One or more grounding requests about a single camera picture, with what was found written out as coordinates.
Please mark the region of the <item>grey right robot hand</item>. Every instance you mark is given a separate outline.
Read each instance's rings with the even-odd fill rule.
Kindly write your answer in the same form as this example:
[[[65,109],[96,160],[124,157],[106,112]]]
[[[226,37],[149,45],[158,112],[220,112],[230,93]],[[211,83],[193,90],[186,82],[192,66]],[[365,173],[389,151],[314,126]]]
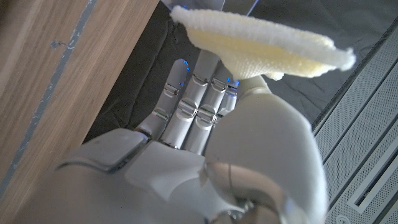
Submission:
[[[82,145],[15,223],[323,223],[327,190],[308,121],[252,90],[204,155],[115,129]]]

